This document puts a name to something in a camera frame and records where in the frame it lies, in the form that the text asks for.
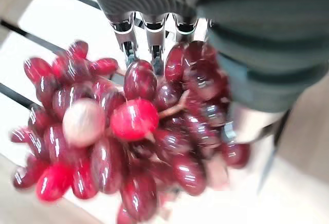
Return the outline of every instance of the bright red grape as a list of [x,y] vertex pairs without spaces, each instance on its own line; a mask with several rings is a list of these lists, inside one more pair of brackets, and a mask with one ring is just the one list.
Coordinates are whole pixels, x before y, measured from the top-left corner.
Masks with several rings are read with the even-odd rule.
[[153,104],[144,99],[130,100],[114,110],[110,127],[115,136],[126,141],[138,141],[152,133],[159,123]]
[[128,174],[127,154],[115,138],[102,138],[91,155],[93,181],[99,191],[112,194],[119,190]]

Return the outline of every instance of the red grape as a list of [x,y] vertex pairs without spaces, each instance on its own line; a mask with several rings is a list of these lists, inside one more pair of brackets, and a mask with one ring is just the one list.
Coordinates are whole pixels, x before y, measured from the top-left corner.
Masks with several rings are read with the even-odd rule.
[[125,97],[123,93],[119,92],[117,89],[113,88],[107,93],[104,93],[100,99],[100,105],[106,114],[106,123],[109,124],[113,111],[125,103]]
[[235,169],[245,167],[250,158],[250,144],[222,143],[219,147],[222,157],[228,166]]
[[129,143],[130,150],[137,158],[148,159],[155,151],[155,145],[148,139]]
[[154,178],[158,191],[165,191],[175,182],[172,167],[167,163],[153,161],[148,171]]
[[51,108],[52,96],[58,88],[59,84],[53,75],[43,76],[35,84],[36,97],[46,109]]
[[61,164],[49,167],[36,184],[36,195],[42,201],[56,201],[72,184],[72,170]]
[[26,167],[19,166],[13,177],[13,185],[16,189],[26,189],[33,186],[41,177],[49,164],[43,160],[35,158],[33,163],[28,163]]
[[40,136],[43,136],[45,129],[55,122],[44,108],[37,106],[31,108],[28,125]]
[[69,51],[80,58],[85,59],[88,53],[88,44],[82,40],[75,41],[69,47]]
[[30,140],[30,134],[33,134],[33,131],[29,127],[16,128],[10,134],[10,141],[13,143],[27,143]]
[[97,194],[98,189],[92,180],[89,159],[84,160],[74,168],[72,190],[79,199],[90,199]]
[[118,70],[118,62],[113,58],[101,58],[90,64],[90,71],[97,75],[111,75]]
[[161,129],[154,131],[154,138],[157,146],[171,154],[180,154],[192,150],[190,141],[187,136],[177,129]]
[[51,66],[45,60],[37,57],[24,62],[24,72],[33,84],[39,82],[41,77],[53,74]]
[[173,174],[179,185],[190,195],[200,195],[206,188],[205,168],[201,161],[189,154],[178,154],[172,158]]
[[120,190],[122,202],[129,215],[137,221],[147,221],[157,209],[156,183],[151,175],[133,173]]
[[115,193],[128,174],[127,154],[115,138],[102,138],[91,155],[93,180],[98,189],[106,194]]
[[44,134],[44,140],[49,149],[51,162],[60,162],[66,165],[76,164],[87,158],[86,148],[69,146],[63,134],[62,124],[50,126]]
[[127,141],[138,141],[152,133],[159,123],[153,104],[144,99],[130,100],[114,110],[111,129],[115,136]]
[[182,58],[184,53],[183,43],[176,44],[169,52],[166,66],[164,68],[164,75],[169,82],[181,82],[183,78],[184,67]]
[[154,68],[153,66],[148,62],[148,61],[145,61],[145,60],[136,60],[134,62],[132,62],[129,67],[127,68],[127,71],[126,71],[126,75],[131,71],[131,70],[134,70],[138,67],[144,67],[152,72],[154,72]]
[[180,83],[169,83],[163,79],[157,87],[153,103],[158,111],[163,111],[177,104],[182,93]]
[[185,113],[186,128],[190,136],[198,145],[217,147],[221,140],[216,130],[211,129],[208,124],[201,118]]
[[127,100],[142,98],[152,101],[156,92],[157,79],[145,67],[131,69],[124,77],[124,94]]

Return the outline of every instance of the robotic arm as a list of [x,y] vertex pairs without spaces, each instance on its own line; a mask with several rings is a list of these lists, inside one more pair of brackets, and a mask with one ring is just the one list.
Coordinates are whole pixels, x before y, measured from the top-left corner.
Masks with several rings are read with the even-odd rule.
[[137,55],[134,13],[142,13],[152,64],[163,74],[165,21],[176,40],[190,41],[197,17],[214,21],[210,43],[229,76],[233,104],[227,142],[249,143],[278,120],[328,71],[329,0],[98,0],[126,53]]

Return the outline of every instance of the dark red grape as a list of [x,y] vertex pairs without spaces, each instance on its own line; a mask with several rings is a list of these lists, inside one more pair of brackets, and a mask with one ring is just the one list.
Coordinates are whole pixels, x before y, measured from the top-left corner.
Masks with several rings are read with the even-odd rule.
[[156,183],[151,175],[133,173],[120,190],[122,203],[129,215],[137,221],[147,221],[157,209]]
[[127,71],[126,71],[126,75],[131,71],[131,70],[134,70],[138,67],[144,67],[148,70],[151,70],[152,72],[154,72],[154,68],[153,66],[151,65],[151,63],[145,61],[145,60],[136,60],[134,62],[132,62],[129,67],[127,68]]
[[198,61],[184,72],[186,86],[203,100],[220,95],[226,87],[222,75],[207,61]]
[[13,143],[28,143],[30,140],[30,134],[33,134],[33,131],[29,127],[20,127],[14,129],[9,135],[10,141]]
[[35,94],[39,101],[42,102],[46,109],[51,108],[52,96],[59,88],[59,83],[57,82],[54,75],[43,76],[35,84]]
[[169,83],[163,79],[158,84],[153,103],[158,111],[163,111],[177,104],[182,94],[180,83]]
[[249,161],[251,148],[250,144],[222,143],[220,151],[228,166],[241,169],[245,167]]
[[120,205],[117,214],[117,224],[137,224],[137,221],[128,214],[123,204]]
[[179,185],[190,195],[200,195],[206,188],[205,168],[190,154],[177,154],[172,158],[173,174]]
[[16,189],[26,189],[33,186],[41,177],[43,172],[49,167],[49,164],[43,160],[35,158],[35,162],[28,163],[26,167],[19,166],[13,177],[12,182]]
[[98,189],[92,180],[89,159],[82,161],[73,169],[72,190],[79,199],[90,199],[97,194]]
[[53,75],[51,66],[37,57],[29,58],[24,62],[24,72],[33,84],[39,82],[41,77]]
[[114,110],[111,130],[126,141],[138,141],[152,133],[159,123],[159,115],[153,104],[144,99],[130,100]]
[[72,184],[72,170],[61,164],[49,167],[36,184],[36,195],[42,201],[56,201]]
[[189,135],[198,145],[217,147],[221,140],[216,130],[209,127],[207,122],[201,117],[193,116],[189,113],[184,114],[186,128]]
[[74,43],[72,43],[69,47],[69,51],[80,58],[85,59],[87,57],[88,53],[88,44],[82,40],[77,40]]
[[101,58],[90,64],[90,71],[97,75],[111,75],[118,70],[118,62],[113,58]]
[[172,167],[167,163],[153,161],[148,171],[154,178],[158,191],[165,191],[175,182]]
[[171,154],[180,154],[192,150],[188,137],[177,129],[158,128],[153,133],[157,146]]
[[28,125],[40,136],[43,136],[45,129],[55,122],[44,108],[38,106],[31,108]]
[[107,93],[103,93],[100,99],[100,105],[104,109],[106,114],[106,123],[109,124],[113,111],[125,103],[125,97],[123,93],[117,89],[110,89]]
[[119,190],[129,170],[122,144],[115,138],[103,138],[95,144],[90,159],[99,191],[112,194]]
[[183,78],[184,67],[182,64],[182,58],[184,53],[184,47],[186,44],[176,44],[169,52],[166,66],[164,68],[164,75],[169,82],[181,82]]
[[49,149],[51,162],[74,165],[88,157],[87,148],[77,148],[67,144],[62,124],[54,124],[45,130],[45,143]]
[[137,158],[148,159],[155,152],[155,145],[148,139],[129,143],[130,150]]
[[156,86],[156,76],[145,67],[131,69],[124,77],[123,89],[127,100],[142,98],[152,101]]

